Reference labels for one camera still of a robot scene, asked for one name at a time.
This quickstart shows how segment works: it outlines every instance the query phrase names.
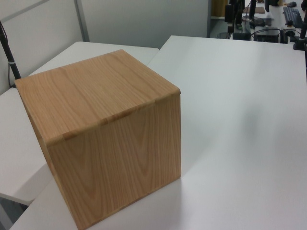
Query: keyboard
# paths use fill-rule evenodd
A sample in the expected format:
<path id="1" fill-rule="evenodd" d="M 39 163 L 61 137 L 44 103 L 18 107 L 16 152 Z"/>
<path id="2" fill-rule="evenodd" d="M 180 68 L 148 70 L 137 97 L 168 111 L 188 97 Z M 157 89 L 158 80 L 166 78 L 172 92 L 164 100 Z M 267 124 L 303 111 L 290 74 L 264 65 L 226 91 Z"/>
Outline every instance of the keyboard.
<path id="1" fill-rule="evenodd" d="M 302 20 L 301 15 L 299 14 L 298 9 L 284 7 L 283 13 L 284 13 L 284 17 L 286 18 L 286 23 L 288 23 L 288 21 L 292 20 L 293 26 L 295 28 L 302 28 L 303 20 Z"/>

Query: wooden cube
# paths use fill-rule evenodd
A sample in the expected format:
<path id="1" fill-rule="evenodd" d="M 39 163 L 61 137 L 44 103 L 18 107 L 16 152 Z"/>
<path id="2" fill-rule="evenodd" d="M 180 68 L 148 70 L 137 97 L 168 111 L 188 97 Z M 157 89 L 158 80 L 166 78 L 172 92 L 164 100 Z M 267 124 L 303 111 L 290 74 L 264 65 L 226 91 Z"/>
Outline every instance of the wooden cube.
<path id="1" fill-rule="evenodd" d="M 16 86 L 78 229 L 181 176 L 180 90 L 125 51 Z"/>

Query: floor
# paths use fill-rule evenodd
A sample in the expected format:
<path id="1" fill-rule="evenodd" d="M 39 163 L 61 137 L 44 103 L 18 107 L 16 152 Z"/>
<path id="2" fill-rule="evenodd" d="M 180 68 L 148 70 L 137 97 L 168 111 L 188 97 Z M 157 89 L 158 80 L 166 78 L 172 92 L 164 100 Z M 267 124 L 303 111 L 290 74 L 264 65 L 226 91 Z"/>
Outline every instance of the floor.
<path id="1" fill-rule="evenodd" d="M 0 198 L 0 230 L 9 230 L 27 206 Z"/>
<path id="2" fill-rule="evenodd" d="M 227 32 L 227 23 L 223 19 L 211 19 L 210 38 L 216 38 L 219 33 Z"/>

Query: white desk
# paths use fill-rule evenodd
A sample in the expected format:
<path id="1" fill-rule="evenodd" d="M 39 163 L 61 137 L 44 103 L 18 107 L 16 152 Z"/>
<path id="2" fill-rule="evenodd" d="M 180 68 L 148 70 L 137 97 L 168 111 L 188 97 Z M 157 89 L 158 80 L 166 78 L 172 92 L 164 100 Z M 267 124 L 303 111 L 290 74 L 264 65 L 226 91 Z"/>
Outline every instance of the white desk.
<path id="1" fill-rule="evenodd" d="M 124 49 L 145 65 L 159 51 L 77 42 L 33 74 L 119 49 Z M 0 96 L 0 108 L 0 197 L 29 205 L 48 185 L 52 175 L 16 89 Z"/>
<path id="2" fill-rule="evenodd" d="M 301 7 L 301 4 L 303 2 L 303 0 L 295 0 L 295 2 L 297 3 L 297 6 L 294 7 L 294 9 L 298 9 L 300 14 L 301 14 L 301 17 L 302 17 L 302 20 L 304 20 L 304 17 L 305 17 L 305 12 L 302 11 L 302 7 Z M 274 16 L 274 20 L 272 20 L 272 27 L 277 27 L 277 28 L 281 28 L 282 26 L 285 26 L 285 23 L 286 23 L 286 19 L 284 17 L 284 14 L 283 14 L 283 8 L 286 7 L 286 6 L 270 6 L 270 12 L 272 13 L 272 15 Z"/>
<path id="3" fill-rule="evenodd" d="M 181 89 L 182 178 L 89 229 L 306 230 L 304 53 L 172 36 L 149 67 Z M 12 227 L 41 229 L 76 229 L 54 180 Z"/>

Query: person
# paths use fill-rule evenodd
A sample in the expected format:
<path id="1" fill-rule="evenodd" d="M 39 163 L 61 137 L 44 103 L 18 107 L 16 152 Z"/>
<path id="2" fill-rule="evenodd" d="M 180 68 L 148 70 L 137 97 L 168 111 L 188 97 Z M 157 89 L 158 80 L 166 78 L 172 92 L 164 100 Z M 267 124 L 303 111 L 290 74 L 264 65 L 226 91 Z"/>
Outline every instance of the person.
<path id="1" fill-rule="evenodd" d="M 303 0 L 302 2 L 302 10 L 307 10 L 307 0 Z"/>

